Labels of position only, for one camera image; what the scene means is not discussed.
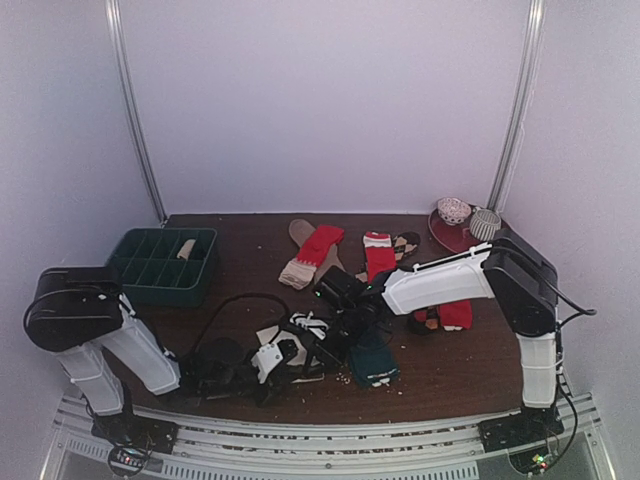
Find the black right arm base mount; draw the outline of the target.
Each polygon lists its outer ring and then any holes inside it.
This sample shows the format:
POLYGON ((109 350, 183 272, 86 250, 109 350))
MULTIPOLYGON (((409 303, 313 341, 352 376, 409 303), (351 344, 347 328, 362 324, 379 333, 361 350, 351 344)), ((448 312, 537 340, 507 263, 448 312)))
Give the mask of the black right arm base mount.
POLYGON ((494 452, 543 441, 549 435, 560 435, 564 425, 555 407, 522 407, 518 413, 481 421, 478 431, 484 451, 494 452))

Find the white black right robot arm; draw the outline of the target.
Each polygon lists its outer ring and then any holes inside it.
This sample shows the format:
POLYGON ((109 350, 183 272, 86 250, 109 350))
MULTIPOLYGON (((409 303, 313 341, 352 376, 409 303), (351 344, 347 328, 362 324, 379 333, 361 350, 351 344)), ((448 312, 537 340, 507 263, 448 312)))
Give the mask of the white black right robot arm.
POLYGON ((524 411, 513 419, 519 440, 535 440, 551 424, 560 367, 556 317, 557 271, 515 232, 501 230, 488 242, 440 260, 413 267, 375 269, 366 282, 331 267, 315 293, 336 311, 326 326, 291 320, 307 351, 329 364, 383 315, 404 316, 429 307, 471 299, 497 302, 520 348, 524 411))

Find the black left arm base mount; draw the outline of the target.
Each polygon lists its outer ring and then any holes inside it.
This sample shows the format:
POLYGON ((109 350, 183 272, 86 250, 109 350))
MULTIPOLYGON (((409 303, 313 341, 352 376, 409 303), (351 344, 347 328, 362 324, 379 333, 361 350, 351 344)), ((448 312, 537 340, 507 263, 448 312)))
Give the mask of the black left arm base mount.
POLYGON ((91 433, 114 446, 171 454, 179 427, 174 422, 123 412, 93 418, 91 433))

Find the cream brown striped sock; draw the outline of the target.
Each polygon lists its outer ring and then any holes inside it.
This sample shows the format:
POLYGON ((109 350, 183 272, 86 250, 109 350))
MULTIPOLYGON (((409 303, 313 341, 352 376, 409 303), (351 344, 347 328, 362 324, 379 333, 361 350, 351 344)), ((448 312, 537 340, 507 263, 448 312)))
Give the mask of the cream brown striped sock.
POLYGON ((294 334, 277 326, 256 333, 260 348, 251 358, 260 384, 281 375, 292 384, 318 382, 325 378, 322 365, 313 359, 305 370, 308 351, 294 334))

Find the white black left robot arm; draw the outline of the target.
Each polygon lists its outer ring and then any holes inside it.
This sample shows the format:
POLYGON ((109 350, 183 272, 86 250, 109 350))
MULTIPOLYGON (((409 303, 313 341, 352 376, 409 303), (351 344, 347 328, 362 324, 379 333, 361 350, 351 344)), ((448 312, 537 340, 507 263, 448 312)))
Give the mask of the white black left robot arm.
POLYGON ((228 338, 172 353, 139 317, 114 268, 52 267, 37 282, 23 317, 28 338, 50 352, 106 429, 123 444, 137 442, 144 424, 129 408, 127 387, 111 370, 110 353, 148 392, 174 405, 250 396, 266 403, 279 375, 299 352, 292 339, 273 340, 245 354, 228 338))

